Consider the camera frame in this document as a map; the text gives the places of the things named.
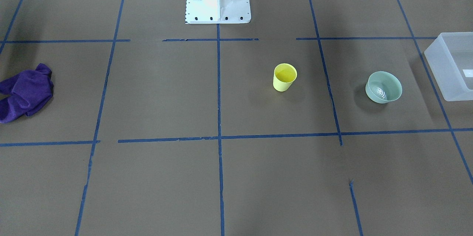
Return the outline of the mint green bowl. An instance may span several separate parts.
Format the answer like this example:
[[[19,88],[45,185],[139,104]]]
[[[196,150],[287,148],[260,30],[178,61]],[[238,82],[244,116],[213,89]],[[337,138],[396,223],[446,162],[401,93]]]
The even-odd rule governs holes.
[[[365,84],[366,95],[378,104],[396,101],[402,92],[402,85],[397,77],[385,71],[372,73]]]

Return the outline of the yellow plastic cup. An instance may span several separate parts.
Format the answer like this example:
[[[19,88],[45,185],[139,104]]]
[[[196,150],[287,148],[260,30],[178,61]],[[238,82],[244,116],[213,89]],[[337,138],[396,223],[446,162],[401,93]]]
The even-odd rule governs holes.
[[[289,89],[297,79],[297,70],[289,63],[278,64],[273,71],[273,88],[279,92]]]

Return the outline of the purple cloth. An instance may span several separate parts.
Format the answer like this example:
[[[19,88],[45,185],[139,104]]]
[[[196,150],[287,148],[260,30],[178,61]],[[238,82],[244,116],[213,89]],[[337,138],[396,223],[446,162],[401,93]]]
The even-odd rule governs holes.
[[[0,101],[1,123],[10,123],[23,115],[32,116],[54,94],[52,70],[40,63],[35,70],[25,70],[1,81],[0,92],[6,96]]]

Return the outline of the translucent plastic storage box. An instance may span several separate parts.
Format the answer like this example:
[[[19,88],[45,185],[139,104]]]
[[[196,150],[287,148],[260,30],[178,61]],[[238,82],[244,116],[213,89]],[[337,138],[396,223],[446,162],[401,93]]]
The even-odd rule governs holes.
[[[473,99],[473,33],[441,33],[424,51],[446,101]]]

